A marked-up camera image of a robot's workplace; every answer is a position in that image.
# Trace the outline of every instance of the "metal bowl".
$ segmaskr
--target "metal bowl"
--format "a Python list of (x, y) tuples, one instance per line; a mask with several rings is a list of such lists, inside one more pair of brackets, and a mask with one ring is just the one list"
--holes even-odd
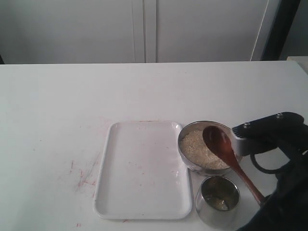
[[(180, 142), (183, 140), (183, 138), (190, 133), (191, 131), (195, 131), (195, 130), (201, 130), (203, 131), (206, 127), (208, 126), (215, 126), (220, 128), (221, 130), (223, 130), (227, 136), (230, 137), (231, 134), (231, 129), (223, 124), (217, 123), (217, 122), (213, 122), (213, 121), (197, 121), (197, 122), (193, 122), (187, 126), (185, 126), (182, 131), (179, 133), (179, 137), (178, 137), (178, 150), (179, 153), (181, 155), (181, 158), (183, 160), (183, 162), (187, 165), (187, 167), (191, 170), (191, 171), (195, 171), (198, 172), (199, 174), (203, 175), (203, 176), (209, 176), (209, 175), (225, 175), (228, 172), (231, 171), (231, 168), (224, 168), (224, 169), (210, 169), (210, 168), (205, 168), (205, 167), (201, 167), (195, 163), (193, 163), (192, 161), (190, 161), (185, 153), (182, 152), (181, 148), (180, 148)], [(238, 162), (241, 161), (242, 157), (235, 154), (236, 159)]]

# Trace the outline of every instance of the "rice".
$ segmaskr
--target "rice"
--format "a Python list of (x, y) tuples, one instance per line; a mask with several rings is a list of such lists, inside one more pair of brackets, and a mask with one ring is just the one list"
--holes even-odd
[(188, 133), (180, 142), (180, 149), (187, 159), (204, 168), (224, 169), (229, 166), (215, 156), (204, 143), (203, 131), (195, 130)]

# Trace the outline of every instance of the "wooden spoon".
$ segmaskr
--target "wooden spoon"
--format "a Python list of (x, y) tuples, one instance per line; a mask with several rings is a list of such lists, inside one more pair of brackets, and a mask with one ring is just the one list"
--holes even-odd
[(257, 203), (262, 205), (265, 201), (264, 196), (239, 166), (231, 146), (231, 141), (227, 134), (215, 126), (209, 126), (203, 130), (203, 140), (212, 153), (229, 165), (237, 175), (239, 175), (256, 199)]

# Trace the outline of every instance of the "stainless steel cup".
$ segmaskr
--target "stainless steel cup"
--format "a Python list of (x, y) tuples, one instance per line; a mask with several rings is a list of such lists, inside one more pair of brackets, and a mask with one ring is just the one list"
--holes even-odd
[(231, 180), (222, 176), (211, 176), (201, 183), (195, 205), (204, 223), (224, 229), (235, 219), (239, 202), (240, 192)]

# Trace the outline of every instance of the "white tray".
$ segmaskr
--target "white tray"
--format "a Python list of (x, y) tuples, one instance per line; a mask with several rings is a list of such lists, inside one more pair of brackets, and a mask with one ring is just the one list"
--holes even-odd
[(94, 210), (105, 219), (181, 219), (192, 209), (189, 172), (175, 122), (123, 122), (109, 128)]

